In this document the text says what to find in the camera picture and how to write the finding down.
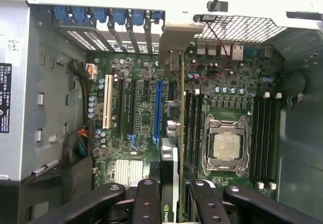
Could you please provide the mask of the silver chipset heatsink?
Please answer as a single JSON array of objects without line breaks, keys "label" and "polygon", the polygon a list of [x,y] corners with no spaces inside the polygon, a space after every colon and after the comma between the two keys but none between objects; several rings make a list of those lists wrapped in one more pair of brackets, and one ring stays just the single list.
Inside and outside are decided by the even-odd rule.
[{"label": "silver chipset heatsink", "polygon": [[117,159],[115,164],[115,182],[130,186],[133,181],[143,178],[143,161]]}]

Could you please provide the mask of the white expansion slot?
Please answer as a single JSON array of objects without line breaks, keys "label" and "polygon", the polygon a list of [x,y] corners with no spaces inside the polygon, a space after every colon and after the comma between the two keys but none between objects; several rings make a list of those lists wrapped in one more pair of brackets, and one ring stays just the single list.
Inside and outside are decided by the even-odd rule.
[{"label": "white expansion slot", "polygon": [[113,75],[105,76],[104,85],[104,102],[103,102],[103,117],[102,117],[102,128],[110,129],[112,127],[112,97],[113,97]]}]

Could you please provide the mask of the green RAM stick in slot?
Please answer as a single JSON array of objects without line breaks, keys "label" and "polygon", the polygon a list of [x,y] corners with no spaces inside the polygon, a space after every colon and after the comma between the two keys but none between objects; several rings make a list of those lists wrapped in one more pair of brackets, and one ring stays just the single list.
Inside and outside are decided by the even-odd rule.
[{"label": "green RAM stick in slot", "polygon": [[191,94],[185,91],[185,161],[189,162],[190,153],[189,153],[189,132],[190,132],[190,103],[191,103]]}]

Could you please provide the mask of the blue expansion slot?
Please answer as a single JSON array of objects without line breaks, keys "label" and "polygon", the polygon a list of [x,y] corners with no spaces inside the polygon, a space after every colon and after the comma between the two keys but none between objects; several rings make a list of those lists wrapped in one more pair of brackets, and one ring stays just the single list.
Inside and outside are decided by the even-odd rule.
[{"label": "blue expansion slot", "polygon": [[156,94],[155,94],[155,116],[154,116],[154,131],[153,131],[153,143],[159,148],[159,136],[160,136],[160,124],[162,115],[162,94],[163,94],[163,82],[158,80],[156,82]]}]

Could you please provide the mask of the CPU socket with CPU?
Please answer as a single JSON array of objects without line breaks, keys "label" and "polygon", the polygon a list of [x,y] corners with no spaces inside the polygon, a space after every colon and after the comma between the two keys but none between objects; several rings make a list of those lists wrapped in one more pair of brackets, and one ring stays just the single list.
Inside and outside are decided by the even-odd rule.
[{"label": "CPU socket with CPU", "polygon": [[208,114],[203,126],[201,167],[205,176],[214,172],[242,177],[249,165],[249,124],[247,116],[236,120],[217,119]]}]

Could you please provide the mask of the green motherboard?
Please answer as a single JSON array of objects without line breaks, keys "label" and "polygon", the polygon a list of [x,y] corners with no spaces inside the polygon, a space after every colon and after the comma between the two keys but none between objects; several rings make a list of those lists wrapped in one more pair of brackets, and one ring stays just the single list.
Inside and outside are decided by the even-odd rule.
[{"label": "green motherboard", "polygon": [[[211,181],[222,189],[238,184],[274,197],[277,189],[274,160],[275,137],[281,93],[279,71],[282,57],[271,47],[226,45],[221,51],[202,52],[190,46],[185,54],[185,91],[191,94],[189,162],[196,178]],[[88,142],[92,147],[94,188],[115,182],[117,159],[142,160],[143,178],[152,176],[160,160],[166,136],[171,79],[156,57],[147,55],[95,53],[98,79],[90,85],[88,99]],[[112,127],[102,128],[105,76],[113,75]],[[153,143],[156,82],[163,82],[159,148]],[[217,119],[236,120],[247,116],[249,165],[242,177],[214,172],[205,176],[201,167],[203,126],[208,114]]]}]

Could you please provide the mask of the black open PC case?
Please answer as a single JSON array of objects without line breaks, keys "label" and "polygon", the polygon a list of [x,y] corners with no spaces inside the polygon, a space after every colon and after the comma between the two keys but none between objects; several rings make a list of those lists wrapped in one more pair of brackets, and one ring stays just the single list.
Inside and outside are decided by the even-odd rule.
[{"label": "black open PC case", "polygon": [[[187,49],[194,45],[202,52],[219,52],[226,45],[258,45],[280,54],[277,189],[268,198],[323,221],[323,0],[0,0],[0,5],[48,8],[54,27],[85,51],[84,61],[68,63],[81,86],[81,126],[65,136],[57,165],[22,181],[0,180],[0,224],[28,224],[102,186],[92,186],[88,142],[89,89],[98,79],[91,56],[147,55],[160,65],[164,26],[188,22],[201,25],[202,32]],[[151,177],[124,186],[126,200],[134,201],[139,181],[150,179],[158,182],[161,205],[160,163],[161,153]],[[196,178],[183,160],[182,218],[171,224],[200,224],[189,213],[195,180],[207,181],[220,194],[225,188]],[[130,224],[131,206],[117,203],[104,218],[86,224]]]}]

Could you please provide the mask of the grey power supply unit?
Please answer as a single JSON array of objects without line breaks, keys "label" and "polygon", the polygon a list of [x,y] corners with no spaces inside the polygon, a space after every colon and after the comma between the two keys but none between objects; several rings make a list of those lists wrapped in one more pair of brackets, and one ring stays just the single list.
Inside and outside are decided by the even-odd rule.
[{"label": "grey power supply unit", "polygon": [[83,117],[73,59],[84,61],[85,51],[54,27],[48,8],[0,5],[0,180],[59,163]]}]

